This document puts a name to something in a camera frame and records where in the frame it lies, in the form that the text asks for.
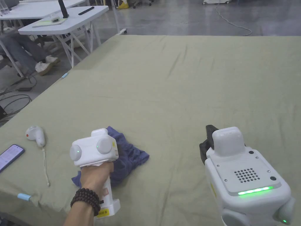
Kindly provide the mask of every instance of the speaker grille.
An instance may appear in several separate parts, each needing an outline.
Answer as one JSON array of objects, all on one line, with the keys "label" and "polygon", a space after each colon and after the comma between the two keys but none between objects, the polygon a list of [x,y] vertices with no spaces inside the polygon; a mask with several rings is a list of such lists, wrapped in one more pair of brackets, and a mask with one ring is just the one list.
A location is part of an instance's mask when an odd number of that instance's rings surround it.
[{"label": "speaker grille", "polygon": [[237,171],[234,171],[234,174],[236,175],[237,179],[241,183],[247,183],[247,182],[260,180],[259,175],[255,172],[255,170],[253,168],[237,170]]}]

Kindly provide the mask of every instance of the jeans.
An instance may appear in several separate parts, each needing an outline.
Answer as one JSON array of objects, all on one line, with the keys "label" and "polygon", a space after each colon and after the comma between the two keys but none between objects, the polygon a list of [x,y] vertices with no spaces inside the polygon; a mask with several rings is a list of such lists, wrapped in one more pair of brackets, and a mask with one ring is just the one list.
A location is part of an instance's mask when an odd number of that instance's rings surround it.
[{"label": "jeans", "polygon": [[[16,32],[10,32],[0,36],[1,41],[11,54],[11,56],[19,61],[22,67],[28,68],[29,73],[33,73],[36,68],[36,64],[46,58],[48,54],[45,50],[35,44],[26,35],[20,35]],[[5,52],[0,46],[0,55],[4,55]]]}]

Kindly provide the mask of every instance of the phone screen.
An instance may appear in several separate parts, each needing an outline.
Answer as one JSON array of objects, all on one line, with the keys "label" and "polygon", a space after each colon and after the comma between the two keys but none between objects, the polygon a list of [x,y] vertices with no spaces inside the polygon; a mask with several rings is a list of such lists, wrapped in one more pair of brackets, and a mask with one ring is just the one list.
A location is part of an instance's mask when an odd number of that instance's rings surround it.
[{"label": "phone screen", "polygon": [[0,155],[0,172],[24,153],[24,148],[13,144]]}]

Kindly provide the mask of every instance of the white vr controller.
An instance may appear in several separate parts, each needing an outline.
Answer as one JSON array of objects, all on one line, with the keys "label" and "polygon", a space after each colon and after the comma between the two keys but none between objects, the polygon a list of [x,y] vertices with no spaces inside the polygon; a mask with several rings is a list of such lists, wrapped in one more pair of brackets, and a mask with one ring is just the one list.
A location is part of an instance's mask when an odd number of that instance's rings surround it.
[{"label": "white vr controller", "polygon": [[43,129],[41,127],[38,126],[31,126],[26,130],[26,138],[28,140],[35,140],[38,144],[39,147],[42,148],[43,151],[43,156],[44,156],[44,174],[45,174],[45,178],[47,180],[47,186],[50,187],[50,182],[47,176],[47,172],[46,172],[46,153],[45,153],[45,137],[44,137],[44,132]]},{"label": "white vr controller", "polygon": [[[108,135],[107,129],[98,129],[91,132],[90,137],[76,140],[70,148],[70,158],[79,167],[99,166],[103,162],[118,159],[116,140]],[[104,195],[101,198],[101,210],[97,218],[112,216],[120,209],[119,199],[112,198],[110,178],[104,184]]]},{"label": "white vr controller", "polygon": [[26,130],[26,137],[28,140],[36,140],[39,147],[45,146],[44,132],[41,127],[31,126]]}]

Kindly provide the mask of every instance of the forearm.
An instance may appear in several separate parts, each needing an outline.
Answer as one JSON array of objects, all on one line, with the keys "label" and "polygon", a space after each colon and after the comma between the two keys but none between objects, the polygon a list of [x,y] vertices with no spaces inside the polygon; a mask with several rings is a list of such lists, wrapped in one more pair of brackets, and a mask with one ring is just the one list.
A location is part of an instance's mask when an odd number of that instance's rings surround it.
[{"label": "forearm", "polygon": [[64,226],[92,226],[94,210],[90,204],[77,201],[73,204]]}]

